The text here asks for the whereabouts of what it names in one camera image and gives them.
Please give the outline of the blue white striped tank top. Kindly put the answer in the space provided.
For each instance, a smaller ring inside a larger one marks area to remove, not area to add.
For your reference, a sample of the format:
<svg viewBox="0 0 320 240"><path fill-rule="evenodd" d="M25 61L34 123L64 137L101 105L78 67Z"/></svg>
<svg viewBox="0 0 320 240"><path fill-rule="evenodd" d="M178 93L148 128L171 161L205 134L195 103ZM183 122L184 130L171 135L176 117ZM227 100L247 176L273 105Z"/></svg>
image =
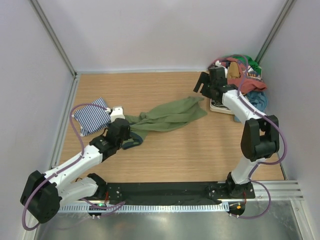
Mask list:
<svg viewBox="0 0 320 240"><path fill-rule="evenodd" d="M80 125L80 136L86 137L105 129L111 122L108 112L100 107L87 105L71 115Z"/></svg>

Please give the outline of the olive green tank top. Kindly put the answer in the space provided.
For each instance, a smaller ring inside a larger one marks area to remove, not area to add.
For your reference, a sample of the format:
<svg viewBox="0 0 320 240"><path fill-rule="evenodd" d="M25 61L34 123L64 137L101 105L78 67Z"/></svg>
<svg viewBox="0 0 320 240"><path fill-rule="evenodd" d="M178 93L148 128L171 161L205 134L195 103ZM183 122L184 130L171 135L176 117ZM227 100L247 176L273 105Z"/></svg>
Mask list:
<svg viewBox="0 0 320 240"><path fill-rule="evenodd" d="M126 115L130 124L130 139L122 144L123 150L140 146L149 132L170 132L203 118L207 112L200 106L201 96L188 96L183 99L158 105L138 116Z"/></svg>

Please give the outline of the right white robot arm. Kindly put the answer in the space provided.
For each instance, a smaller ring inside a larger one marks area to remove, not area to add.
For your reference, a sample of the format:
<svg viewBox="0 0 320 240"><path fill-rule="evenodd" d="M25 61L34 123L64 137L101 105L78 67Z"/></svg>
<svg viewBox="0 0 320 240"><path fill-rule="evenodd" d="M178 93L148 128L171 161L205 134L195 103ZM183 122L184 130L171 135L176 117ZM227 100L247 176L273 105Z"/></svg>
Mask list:
<svg viewBox="0 0 320 240"><path fill-rule="evenodd" d="M259 164L263 164L279 151L279 120L255 108L234 84L228 84L223 67L211 67L201 72L194 92L221 102L243 124L240 142L242 158L225 181L225 192L230 198L249 194L251 177Z"/></svg>

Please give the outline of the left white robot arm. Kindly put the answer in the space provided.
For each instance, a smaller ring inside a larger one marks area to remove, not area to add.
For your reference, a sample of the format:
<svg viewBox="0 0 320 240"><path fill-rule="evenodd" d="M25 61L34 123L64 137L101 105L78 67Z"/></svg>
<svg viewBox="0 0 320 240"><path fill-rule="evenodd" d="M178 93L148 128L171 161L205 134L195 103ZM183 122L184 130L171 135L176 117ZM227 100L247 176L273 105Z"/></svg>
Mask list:
<svg viewBox="0 0 320 240"><path fill-rule="evenodd" d="M97 175L87 176L80 181L75 179L113 156L129 138L130 123L126 119L117 118L105 135L95 137L71 159L44 173L38 170L32 172L20 198L20 203L24 206L23 228L31 230L26 224L27 213L44 224L57 214L60 207L73 201L86 197L101 200L106 194L103 179Z"/></svg>

